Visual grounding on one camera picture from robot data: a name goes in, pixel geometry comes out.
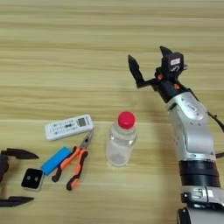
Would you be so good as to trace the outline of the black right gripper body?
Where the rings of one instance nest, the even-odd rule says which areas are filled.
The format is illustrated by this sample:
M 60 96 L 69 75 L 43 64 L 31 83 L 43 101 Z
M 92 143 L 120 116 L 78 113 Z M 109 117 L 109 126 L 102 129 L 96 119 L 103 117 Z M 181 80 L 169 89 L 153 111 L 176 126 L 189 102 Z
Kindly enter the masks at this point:
M 165 73 L 162 67 L 156 68 L 154 78 L 150 80 L 145 80 L 140 70 L 137 70 L 136 87 L 145 88 L 148 86 L 158 92 L 165 103 L 173 97 L 188 91 L 188 88 L 179 82 L 179 73 Z

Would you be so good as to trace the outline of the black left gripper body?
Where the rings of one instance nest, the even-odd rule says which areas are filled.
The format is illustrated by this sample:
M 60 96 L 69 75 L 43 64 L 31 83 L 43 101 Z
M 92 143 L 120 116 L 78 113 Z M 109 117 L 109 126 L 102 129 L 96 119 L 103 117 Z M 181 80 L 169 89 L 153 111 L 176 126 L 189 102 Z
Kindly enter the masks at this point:
M 8 171 L 9 164 L 8 164 L 8 157 L 1 154 L 0 155 L 0 183 L 3 180 L 4 174 Z

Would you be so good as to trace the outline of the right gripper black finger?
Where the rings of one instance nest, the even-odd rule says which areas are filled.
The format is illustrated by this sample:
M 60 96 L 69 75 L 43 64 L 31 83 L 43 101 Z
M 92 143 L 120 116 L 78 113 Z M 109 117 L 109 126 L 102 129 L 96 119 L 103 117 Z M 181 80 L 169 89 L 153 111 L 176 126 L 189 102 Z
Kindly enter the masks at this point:
M 161 51 L 163 56 L 166 56 L 167 54 L 171 54 L 172 53 L 172 51 L 169 48 L 165 47 L 165 46 L 160 46 L 159 49 L 160 49 L 160 51 Z
M 140 72 L 139 65 L 134 57 L 128 55 L 129 70 L 136 81 L 136 86 L 140 88 L 144 84 L 144 78 Z

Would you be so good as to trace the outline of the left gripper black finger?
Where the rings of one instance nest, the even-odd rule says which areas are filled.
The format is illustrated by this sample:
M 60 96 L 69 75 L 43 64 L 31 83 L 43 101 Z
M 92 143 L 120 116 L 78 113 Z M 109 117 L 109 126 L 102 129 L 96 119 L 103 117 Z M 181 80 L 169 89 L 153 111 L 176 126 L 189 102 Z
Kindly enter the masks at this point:
M 39 158 L 36 154 L 29 152 L 28 150 L 12 149 L 12 148 L 7 148 L 6 150 L 2 150 L 1 154 L 5 156 L 12 156 L 17 159 L 38 159 Z
M 32 201 L 31 197 L 11 196 L 8 199 L 0 199 L 0 207 L 16 207 Z

